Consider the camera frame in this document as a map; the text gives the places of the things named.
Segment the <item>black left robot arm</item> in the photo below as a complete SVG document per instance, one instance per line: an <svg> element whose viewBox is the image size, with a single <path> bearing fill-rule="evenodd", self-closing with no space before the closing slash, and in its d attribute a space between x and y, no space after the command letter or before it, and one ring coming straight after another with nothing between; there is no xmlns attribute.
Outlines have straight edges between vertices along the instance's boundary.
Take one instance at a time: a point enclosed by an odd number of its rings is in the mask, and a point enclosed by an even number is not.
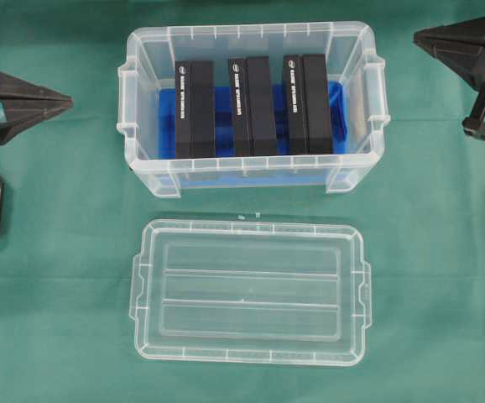
<svg viewBox="0 0 485 403"><path fill-rule="evenodd" d="M72 107L71 97L0 71L0 146Z"/></svg>

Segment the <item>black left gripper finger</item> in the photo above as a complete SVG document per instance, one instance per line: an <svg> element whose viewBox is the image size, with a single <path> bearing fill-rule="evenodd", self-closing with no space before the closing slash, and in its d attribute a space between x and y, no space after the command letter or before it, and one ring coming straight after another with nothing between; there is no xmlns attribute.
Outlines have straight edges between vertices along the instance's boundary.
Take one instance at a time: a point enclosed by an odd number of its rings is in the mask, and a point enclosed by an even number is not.
<svg viewBox="0 0 485 403"><path fill-rule="evenodd" d="M41 100L71 102L71 97L45 86L37 86L28 81L0 71L0 101L2 100Z"/></svg>
<svg viewBox="0 0 485 403"><path fill-rule="evenodd" d="M72 102L0 102L0 145L72 107Z"/></svg>

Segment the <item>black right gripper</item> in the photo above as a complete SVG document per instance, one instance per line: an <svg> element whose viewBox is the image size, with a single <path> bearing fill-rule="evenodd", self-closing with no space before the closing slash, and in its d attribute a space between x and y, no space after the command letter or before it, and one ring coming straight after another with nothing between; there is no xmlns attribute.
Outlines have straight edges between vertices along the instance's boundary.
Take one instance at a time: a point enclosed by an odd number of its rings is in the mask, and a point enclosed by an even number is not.
<svg viewBox="0 0 485 403"><path fill-rule="evenodd" d="M485 142L485 17L422 29L414 41L477 91L462 128L465 135Z"/></svg>

